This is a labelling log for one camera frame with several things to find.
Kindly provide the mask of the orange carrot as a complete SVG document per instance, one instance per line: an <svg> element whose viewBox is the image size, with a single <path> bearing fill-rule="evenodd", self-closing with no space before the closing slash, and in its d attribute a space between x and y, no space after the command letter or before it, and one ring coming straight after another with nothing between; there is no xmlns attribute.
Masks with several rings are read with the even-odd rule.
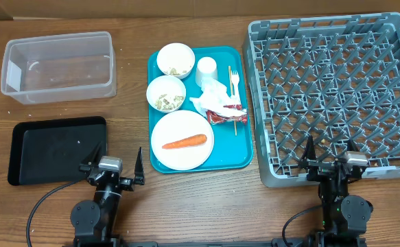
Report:
<svg viewBox="0 0 400 247"><path fill-rule="evenodd" d="M185 139L174 141L171 143L166 143L162 146L163 149L171 150L178 148L188 148L193 146L199 146L207 142L207 136L205 134L197 134Z"/></svg>

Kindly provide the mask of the white bowl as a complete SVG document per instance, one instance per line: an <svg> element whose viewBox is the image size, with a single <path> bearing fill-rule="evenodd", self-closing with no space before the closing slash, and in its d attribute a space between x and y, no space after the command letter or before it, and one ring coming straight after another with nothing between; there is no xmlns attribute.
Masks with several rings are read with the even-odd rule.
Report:
<svg viewBox="0 0 400 247"><path fill-rule="evenodd" d="M175 110L169 110L169 111L158 110L154 106L154 103L157 100L157 98L162 94L183 95L186 99L186 88L180 79L178 79L174 76L171 76L171 75L159 76L159 77L153 79L149 83L147 91L146 91L146 97L147 97L149 105L153 109L155 109L161 113L170 113L170 112L174 112L175 110L178 110L181 106L179 106Z"/></svg>
<svg viewBox="0 0 400 247"><path fill-rule="evenodd" d="M191 73L195 62L196 57L193 50L183 43L170 43L162 47L156 58L157 66L164 74L170 67L177 68L179 71L187 71L184 75L174 76L178 79L186 78Z"/></svg>

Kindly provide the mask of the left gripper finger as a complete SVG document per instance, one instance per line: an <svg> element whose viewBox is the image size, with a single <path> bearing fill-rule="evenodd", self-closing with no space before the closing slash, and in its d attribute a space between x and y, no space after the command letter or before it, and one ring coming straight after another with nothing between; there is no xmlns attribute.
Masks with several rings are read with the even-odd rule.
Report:
<svg viewBox="0 0 400 247"><path fill-rule="evenodd" d="M135 167L134 167L134 184L136 184L136 185L144 185L145 184L142 147L139 148Z"/></svg>
<svg viewBox="0 0 400 247"><path fill-rule="evenodd" d="M90 153L81 161L81 165L94 165L101 157L101 143L99 142Z"/></svg>

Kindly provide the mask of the peanut food scraps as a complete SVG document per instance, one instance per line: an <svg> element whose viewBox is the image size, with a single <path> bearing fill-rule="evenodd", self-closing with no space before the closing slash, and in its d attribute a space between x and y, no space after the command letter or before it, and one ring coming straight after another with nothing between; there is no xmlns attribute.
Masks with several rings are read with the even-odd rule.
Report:
<svg viewBox="0 0 400 247"><path fill-rule="evenodd" d="M175 110L183 103L185 97L183 95L170 95L162 94L160 95L154 103L154 106L158 110Z"/></svg>

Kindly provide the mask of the rice food scraps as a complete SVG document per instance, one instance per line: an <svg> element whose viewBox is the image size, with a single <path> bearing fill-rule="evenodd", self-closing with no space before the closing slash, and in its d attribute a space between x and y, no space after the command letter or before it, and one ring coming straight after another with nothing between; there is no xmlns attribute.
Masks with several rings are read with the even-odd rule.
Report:
<svg viewBox="0 0 400 247"><path fill-rule="evenodd" d="M186 70L179 71L177 68L170 67L166 70L166 75L180 76L186 74Z"/></svg>

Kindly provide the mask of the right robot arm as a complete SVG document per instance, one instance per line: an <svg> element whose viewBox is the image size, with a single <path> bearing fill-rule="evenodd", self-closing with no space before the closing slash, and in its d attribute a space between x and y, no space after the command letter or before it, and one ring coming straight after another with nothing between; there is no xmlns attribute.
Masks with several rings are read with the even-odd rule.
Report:
<svg viewBox="0 0 400 247"><path fill-rule="evenodd" d="M367 222L373 205L349 193L348 185L360 180L368 167L366 155L358 151L353 140L347 141L346 152L333 162L317 159L313 137L308 137L298 166L307 171L306 180L318 182L322 209L322 230L310 232L303 246L365 246Z"/></svg>

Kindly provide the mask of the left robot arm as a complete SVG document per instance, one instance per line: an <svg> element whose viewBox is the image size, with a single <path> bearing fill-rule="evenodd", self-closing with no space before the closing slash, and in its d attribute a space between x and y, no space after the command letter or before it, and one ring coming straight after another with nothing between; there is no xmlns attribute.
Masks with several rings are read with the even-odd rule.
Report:
<svg viewBox="0 0 400 247"><path fill-rule="evenodd" d="M145 184L142 149L139 149L134 166L134 178L121 175L123 161L104 156L97 144L84 158L79 170L86 175L86 182L96 187L92 200L77 203L70 220L75 229L74 246L126 246L120 235L113 233L117 210L123 191L134 191Z"/></svg>

